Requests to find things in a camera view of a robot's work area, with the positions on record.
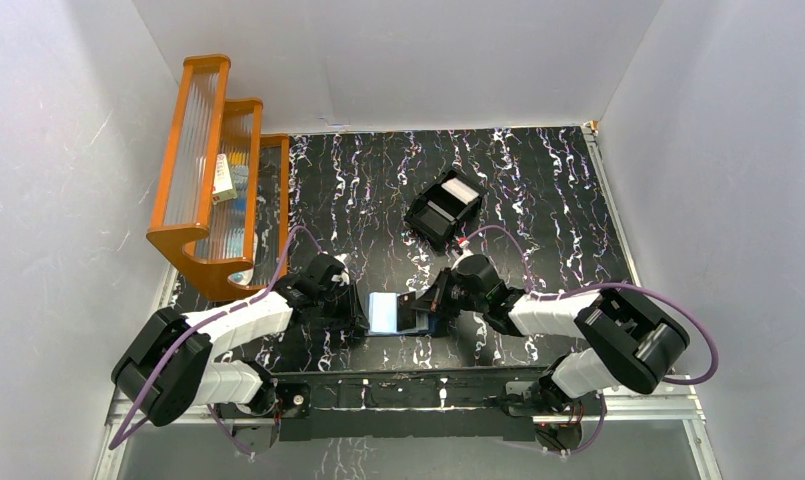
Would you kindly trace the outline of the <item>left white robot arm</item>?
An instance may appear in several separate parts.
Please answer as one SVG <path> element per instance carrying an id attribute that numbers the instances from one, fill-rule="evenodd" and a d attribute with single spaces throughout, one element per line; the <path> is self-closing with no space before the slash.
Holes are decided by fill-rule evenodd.
<path id="1" fill-rule="evenodd" d="M 111 372 L 115 386 L 155 426 L 166 426 L 194 406 L 240 404 L 253 416 L 272 411 L 272 376 L 222 355 L 251 341 L 297 330 L 366 327 L 345 255 L 316 255 L 304 269 L 284 275 L 267 295 L 213 309 L 156 311 Z"/>

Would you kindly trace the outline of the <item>orange wooden rack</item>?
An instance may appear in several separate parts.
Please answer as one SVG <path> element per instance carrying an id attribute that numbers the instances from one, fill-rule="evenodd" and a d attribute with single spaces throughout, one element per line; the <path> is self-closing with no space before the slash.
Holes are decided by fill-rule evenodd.
<path id="1" fill-rule="evenodd" d="M 227 98 L 230 67 L 224 54 L 185 58 L 146 233 L 213 302 L 266 286 L 288 230 L 289 138 L 263 134 L 260 99 Z M 237 198 L 213 205 L 218 154 L 227 155 Z"/>

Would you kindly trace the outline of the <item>black card box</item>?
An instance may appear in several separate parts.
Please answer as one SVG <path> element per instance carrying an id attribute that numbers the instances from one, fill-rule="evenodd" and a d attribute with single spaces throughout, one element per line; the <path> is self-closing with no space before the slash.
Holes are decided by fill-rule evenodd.
<path id="1" fill-rule="evenodd" d="M 446 192 L 441 184 L 459 177 L 480 193 L 473 203 L 465 205 Z M 480 211 L 487 190 L 474 178 L 456 169 L 443 171 L 410 202 L 403 220 L 413 233 L 433 250 L 445 253 L 461 227 Z"/>

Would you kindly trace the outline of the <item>white card stack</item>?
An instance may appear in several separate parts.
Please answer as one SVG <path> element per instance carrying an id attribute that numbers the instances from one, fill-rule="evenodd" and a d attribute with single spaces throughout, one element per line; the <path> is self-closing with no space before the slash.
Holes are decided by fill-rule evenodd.
<path id="1" fill-rule="evenodd" d="M 480 193 L 476 189 L 469 186 L 459 177 L 451 178 L 443 182 L 441 187 L 465 205 L 475 202 L 480 197 Z"/>

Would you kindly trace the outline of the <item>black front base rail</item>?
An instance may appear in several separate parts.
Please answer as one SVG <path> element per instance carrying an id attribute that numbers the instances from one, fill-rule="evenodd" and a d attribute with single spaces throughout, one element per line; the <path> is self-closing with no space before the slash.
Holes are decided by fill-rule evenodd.
<path id="1" fill-rule="evenodd" d="M 337 437 L 496 437 L 560 453 L 591 436 L 602 412 L 594 393 L 560 400 L 540 366 L 276 373 L 258 412 L 218 406 L 236 427 L 266 424 L 282 442 Z"/>

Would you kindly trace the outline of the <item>white red small box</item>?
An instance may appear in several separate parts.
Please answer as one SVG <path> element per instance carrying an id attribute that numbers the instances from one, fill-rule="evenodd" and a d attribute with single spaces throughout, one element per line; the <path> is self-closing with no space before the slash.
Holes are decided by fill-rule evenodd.
<path id="1" fill-rule="evenodd" d="M 231 166 L 226 154 L 218 154 L 211 188 L 211 201 L 217 205 L 237 198 Z"/>

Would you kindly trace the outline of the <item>blue leather card holder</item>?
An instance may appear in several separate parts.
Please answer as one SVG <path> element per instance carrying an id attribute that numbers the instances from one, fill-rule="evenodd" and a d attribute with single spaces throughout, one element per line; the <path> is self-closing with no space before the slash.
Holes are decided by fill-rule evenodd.
<path id="1" fill-rule="evenodd" d="M 416 291 L 372 292 L 367 298 L 368 336 L 426 336 L 438 333 L 438 318 L 416 307 Z"/>

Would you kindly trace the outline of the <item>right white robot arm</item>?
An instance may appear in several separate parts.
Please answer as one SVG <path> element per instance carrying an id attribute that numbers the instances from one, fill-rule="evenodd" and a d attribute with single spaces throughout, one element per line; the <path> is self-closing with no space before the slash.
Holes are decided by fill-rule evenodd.
<path id="1" fill-rule="evenodd" d="M 585 340 L 586 349 L 557 359 L 525 393 L 555 414 L 568 413 L 582 396 L 606 388 L 653 393 L 690 344 L 685 329 L 634 285 L 540 298 L 508 286 L 482 254 L 442 269 L 407 307 L 435 320 L 474 312 L 501 335 Z"/>

